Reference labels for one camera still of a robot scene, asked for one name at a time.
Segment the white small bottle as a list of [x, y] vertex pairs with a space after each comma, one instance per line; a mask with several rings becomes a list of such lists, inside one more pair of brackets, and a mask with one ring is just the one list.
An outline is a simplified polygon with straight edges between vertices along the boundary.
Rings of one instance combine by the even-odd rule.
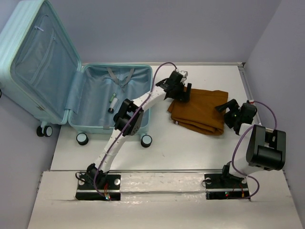
[[117, 101], [118, 101], [118, 99], [117, 99], [116, 97], [112, 99], [111, 104], [110, 104], [110, 107], [109, 107], [109, 109], [108, 109], [108, 112], [109, 112], [110, 114], [112, 114], [112, 113], [114, 112], [114, 107], [115, 107]]

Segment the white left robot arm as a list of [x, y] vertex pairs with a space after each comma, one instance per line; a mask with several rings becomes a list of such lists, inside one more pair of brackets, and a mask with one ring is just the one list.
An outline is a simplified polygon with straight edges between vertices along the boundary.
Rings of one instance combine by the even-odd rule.
[[187, 76], [187, 71], [174, 70], [168, 78], [152, 86], [149, 92], [136, 99], [123, 101], [114, 116], [114, 129], [106, 147], [98, 159], [87, 167], [86, 175], [95, 190], [104, 188], [114, 158], [126, 140], [139, 131], [143, 115], [147, 110], [167, 98], [181, 102], [190, 100], [192, 84], [188, 83], [186, 87], [184, 86]]

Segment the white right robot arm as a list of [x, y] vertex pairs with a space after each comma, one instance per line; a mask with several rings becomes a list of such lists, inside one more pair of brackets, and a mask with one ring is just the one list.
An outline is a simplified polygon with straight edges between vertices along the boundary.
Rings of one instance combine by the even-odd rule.
[[[267, 108], [274, 118], [274, 128], [253, 124], [260, 104]], [[234, 149], [232, 159], [222, 168], [219, 181], [224, 187], [241, 182], [246, 177], [253, 178], [257, 171], [282, 170], [285, 165], [286, 132], [277, 129], [277, 118], [274, 111], [266, 104], [248, 100], [242, 106], [235, 99], [215, 107], [224, 114], [224, 122], [238, 135], [239, 141]]]

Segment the light blue hard-shell suitcase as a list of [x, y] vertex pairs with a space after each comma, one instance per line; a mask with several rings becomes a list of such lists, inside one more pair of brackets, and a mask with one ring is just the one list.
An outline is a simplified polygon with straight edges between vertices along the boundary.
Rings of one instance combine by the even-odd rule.
[[39, 120], [40, 137], [65, 124], [82, 146], [89, 134], [111, 133], [122, 102], [150, 91], [152, 73], [144, 64], [82, 64], [47, 0], [20, 1], [0, 34], [0, 93]]

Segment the green small tube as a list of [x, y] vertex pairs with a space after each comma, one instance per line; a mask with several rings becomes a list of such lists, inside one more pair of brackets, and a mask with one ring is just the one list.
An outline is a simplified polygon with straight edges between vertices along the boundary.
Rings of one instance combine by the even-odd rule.
[[115, 97], [116, 97], [116, 93], [113, 93], [109, 102], [111, 103]]

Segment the brown cloth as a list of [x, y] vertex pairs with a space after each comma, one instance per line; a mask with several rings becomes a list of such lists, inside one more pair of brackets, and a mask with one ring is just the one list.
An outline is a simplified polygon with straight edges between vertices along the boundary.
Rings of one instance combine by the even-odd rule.
[[174, 124], [204, 135], [220, 136], [224, 133], [224, 112], [216, 107], [228, 101], [228, 92], [192, 89], [190, 101], [173, 100], [168, 108]]

